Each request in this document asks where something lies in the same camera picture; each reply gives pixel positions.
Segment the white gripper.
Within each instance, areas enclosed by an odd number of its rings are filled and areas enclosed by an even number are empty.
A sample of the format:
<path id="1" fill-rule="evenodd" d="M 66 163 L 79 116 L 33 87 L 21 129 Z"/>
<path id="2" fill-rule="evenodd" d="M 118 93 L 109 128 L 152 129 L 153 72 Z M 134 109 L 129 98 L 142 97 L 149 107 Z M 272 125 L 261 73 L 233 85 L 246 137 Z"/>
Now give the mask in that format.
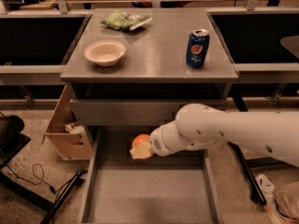
<path id="1" fill-rule="evenodd" d="M 148 159 L 153 151 L 159 156 L 168 156 L 186 150 L 190 142 L 179 133 L 177 124 L 172 121 L 155 129 L 149 136 L 149 142 L 134 145 L 130 154 L 134 160 Z"/>

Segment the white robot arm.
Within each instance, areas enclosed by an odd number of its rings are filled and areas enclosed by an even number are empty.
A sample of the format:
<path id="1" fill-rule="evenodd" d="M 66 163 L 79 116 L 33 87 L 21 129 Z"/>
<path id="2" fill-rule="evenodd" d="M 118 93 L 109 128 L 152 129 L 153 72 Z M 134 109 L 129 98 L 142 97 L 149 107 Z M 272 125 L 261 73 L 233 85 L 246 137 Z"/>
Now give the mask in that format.
<path id="1" fill-rule="evenodd" d="M 267 157 L 299 166 L 298 111 L 220 111 L 207 105 L 183 106 L 173 121 L 132 143 L 131 156 L 144 160 L 182 150 L 234 143 Z"/>

